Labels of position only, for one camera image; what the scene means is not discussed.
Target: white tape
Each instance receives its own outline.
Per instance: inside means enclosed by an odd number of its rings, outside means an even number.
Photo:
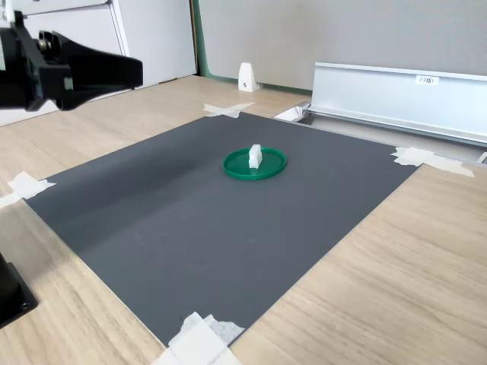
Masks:
[[[418,148],[396,148],[396,152],[391,154],[396,156],[397,162],[401,165],[414,165],[420,166],[422,163],[426,163],[431,167],[435,167],[439,170],[450,171],[451,173],[458,173],[460,175],[475,177],[473,172],[462,166],[462,163],[455,160],[450,160],[445,157],[436,156],[431,151],[420,150]]]
[[[14,192],[0,198],[0,208],[14,204],[21,199],[30,199],[55,184],[47,182],[45,179],[37,181],[31,175],[22,171],[12,181],[8,182],[8,185]]]
[[[241,365],[227,346],[243,330],[232,322],[218,322],[213,316],[203,320],[194,312],[153,365]]]
[[[255,103],[247,103],[247,104],[237,104],[230,106],[228,108],[220,108],[218,106],[213,106],[209,104],[205,104],[205,111],[210,112],[207,116],[230,116],[231,118],[238,118],[240,115],[240,111],[251,106]]]

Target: white cabinet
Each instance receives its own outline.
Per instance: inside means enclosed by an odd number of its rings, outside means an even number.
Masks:
[[[12,0],[14,10],[22,11],[24,15],[46,13],[83,6],[105,4],[107,0]]]
[[[113,0],[126,55],[144,64],[144,86],[196,73],[188,0]]]
[[[40,30],[55,31],[83,46],[122,54],[108,5],[30,15],[24,24],[33,38],[38,37]],[[46,102],[37,112],[26,112],[22,109],[0,110],[0,125],[56,110],[57,107],[52,101]]]

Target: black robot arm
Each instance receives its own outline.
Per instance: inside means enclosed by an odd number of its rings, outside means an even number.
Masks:
[[[5,59],[0,109],[35,111],[52,100],[60,110],[72,110],[95,97],[142,85],[139,60],[87,48],[56,32],[41,31],[34,40],[22,13],[14,14],[11,28],[0,29]]]

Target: white block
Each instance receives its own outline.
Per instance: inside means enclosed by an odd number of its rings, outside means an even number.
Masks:
[[[262,151],[260,144],[255,144],[249,151],[249,167],[251,169],[258,169],[262,162]]]
[[[238,90],[250,93],[259,90],[259,86],[253,77],[253,69],[250,63],[243,63],[238,73]]]

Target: black stand base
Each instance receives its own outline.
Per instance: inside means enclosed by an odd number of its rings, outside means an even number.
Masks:
[[[17,272],[17,269],[13,264],[7,264],[7,270],[11,276],[17,280],[20,287],[17,292],[8,299],[8,302],[0,311],[0,329],[12,323],[14,320],[22,317],[24,314],[29,313],[37,306],[37,300],[25,284],[22,277]]]

